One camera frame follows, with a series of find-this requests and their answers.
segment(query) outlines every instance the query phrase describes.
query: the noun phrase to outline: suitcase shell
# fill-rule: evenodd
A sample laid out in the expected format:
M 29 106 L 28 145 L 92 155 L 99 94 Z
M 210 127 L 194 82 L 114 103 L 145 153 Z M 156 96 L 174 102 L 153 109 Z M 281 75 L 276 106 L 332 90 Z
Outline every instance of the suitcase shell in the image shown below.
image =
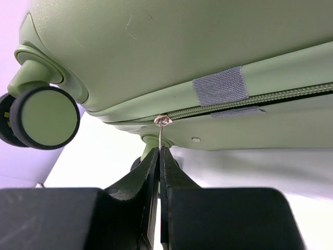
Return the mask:
M 18 86 L 47 79 L 103 122 L 156 136 L 142 118 L 200 107 L 199 77 L 241 66 L 249 97 L 332 82 L 332 7 L 325 0 L 34 0 L 15 52 L 22 68 L 8 90 L 18 96 Z M 203 112 L 174 120 L 163 136 L 204 150 L 332 147 L 332 100 L 327 91 L 259 105 L 262 114 Z

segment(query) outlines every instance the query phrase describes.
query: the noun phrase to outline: gray fabric patch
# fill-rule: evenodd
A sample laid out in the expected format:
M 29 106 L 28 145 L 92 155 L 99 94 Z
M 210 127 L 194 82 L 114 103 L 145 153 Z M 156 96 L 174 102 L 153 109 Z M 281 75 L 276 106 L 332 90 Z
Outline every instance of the gray fabric patch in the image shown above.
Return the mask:
M 212 113 L 211 116 L 213 118 L 227 118 L 234 116 L 248 116 L 260 113 L 266 113 L 266 111 L 260 109 L 258 106 L 253 106 L 253 107 L 236 108 L 222 112 L 216 112 Z
M 223 104 L 247 99 L 241 66 L 193 80 L 201 106 Z

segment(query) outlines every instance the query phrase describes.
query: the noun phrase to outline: zipper pull tab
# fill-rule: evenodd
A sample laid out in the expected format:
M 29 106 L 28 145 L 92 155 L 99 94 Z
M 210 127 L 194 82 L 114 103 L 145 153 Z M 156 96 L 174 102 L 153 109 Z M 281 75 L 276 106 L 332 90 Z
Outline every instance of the zipper pull tab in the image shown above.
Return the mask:
M 159 148 L 160 151 L 162 149 L 162 133 L 163 133 L 163 127 L 169 125 L 172 123 L 172 120 L 169 116 L 167 115 L 158 115 L 155 119 L 154 119 L 154 123 L 156 124 L 156 126 L 160 127 L 160 134 L 159 134 Z

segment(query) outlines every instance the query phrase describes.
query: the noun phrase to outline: green zipper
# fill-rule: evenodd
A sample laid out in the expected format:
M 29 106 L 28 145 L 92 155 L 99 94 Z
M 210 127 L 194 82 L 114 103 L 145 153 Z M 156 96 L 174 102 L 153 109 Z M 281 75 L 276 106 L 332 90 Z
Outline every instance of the green zipper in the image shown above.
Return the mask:
M 240 108 L 243 106 L 248 105 L 258 105 L 261 103 L 271 102 L 271 101 L 277 101 L 277 100 L 283 100 L 287 98 L 293 98 L 293 97 L 299 97 L 304 95 L 311 95 L 311 94 L 319 94 L 319 93 L 325 93 L 333 91 L 333 83 L 325 83 L 325 84 L 319 84 L 315 86 L 308 86 L 308 87 L 301 87 L 298 89 L 293 90 L 285 90 L 285 91 L 279 91 L 269 94 L 262 94 L 262 95 L 256 95 L 251 96 L 248 99 L 231 102 L 231 103 L 225 103 L 225 104 L 216 104 L 206 107 L 193 107 L 193 108 L 185 108 L 177 111 L 172 111 L 169 113 L 166 113 L 171 120 L 179 120 L 184 119 L 188 117 L 198 116 L 202 114 L 207 113 L 214 113 L 218 111 L 224 111 L 226 109 L 232 109 L 232 108 Z M 112 125 L 150 125 L 154 124 L 154 119 L 158 116 L 149 116 L 141 119 L 135 119 L 131 121 L 122 121 L 122 122 L 108 122 L 108 124 Z

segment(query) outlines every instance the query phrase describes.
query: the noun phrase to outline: zipper opening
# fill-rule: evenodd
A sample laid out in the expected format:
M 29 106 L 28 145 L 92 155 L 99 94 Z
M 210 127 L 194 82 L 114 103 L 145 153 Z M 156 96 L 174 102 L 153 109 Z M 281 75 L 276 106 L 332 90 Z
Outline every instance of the zipper opening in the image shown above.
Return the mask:
M 240 107 L 250 107 L 250 106 L 267 106 L 291 101 L 297 101 L 301 99 L 318 97 L 333 94 L 333 83 L 324 83 L 319 85 L 313 85 L 308 87 L 301 87 L 292 90 L 285 90 L 279 92 L 273 92 L 268 94 L 250 96 L 248 99 L 225 103 L 216 104 L 211 106 L 196 106 L 192 108 L 180 109 L 177 111 L 171 111 L 166 113 L 173 121 L 190 118 L 195 116 L 204 116 L 215 112 L 227 111 Z M 131 121 L 121 121 L 121 122 L 108 122 L 107 124 L 112 125 L 149 125 L 154 124 L 154 119 L 159 115 L 149 116 L 145 118 L 140 118 Z

